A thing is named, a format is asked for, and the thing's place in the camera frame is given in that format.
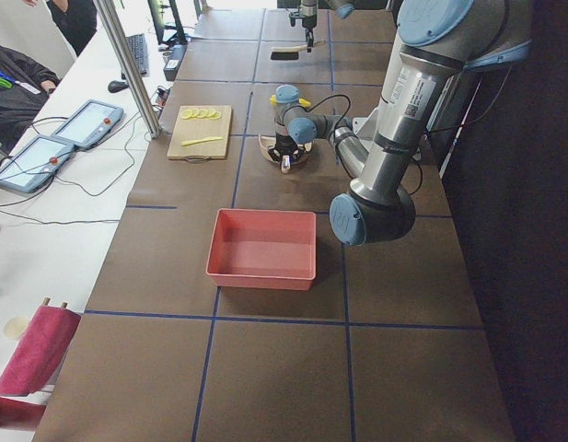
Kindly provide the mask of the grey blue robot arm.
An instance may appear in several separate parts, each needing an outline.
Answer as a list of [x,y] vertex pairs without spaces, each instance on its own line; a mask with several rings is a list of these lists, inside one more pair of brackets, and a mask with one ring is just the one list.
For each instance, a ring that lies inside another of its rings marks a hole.
[[389,241],[412,228],[415,208],[402,177],[447,80],[462,71],[498,69],[527,58],[530,1],[405,1],[369,146],[342,116],[304,108],[299,91],[273,98],[277,139],[297,145],[326,139],[352,180],[330,204],[330,225],[348,245]]
[[[341,19],[349,17],[354,12],[354,2],[345,0],[326,0],[325,4],[336,12]],[[318,23],[318,0],[301,0],[299,6],[289,13],[290,24],[292,27],[297,21],[301,22],[304,29],[306,43],[299,46],[297,50],[311,52],[315,47],[314,28]]]

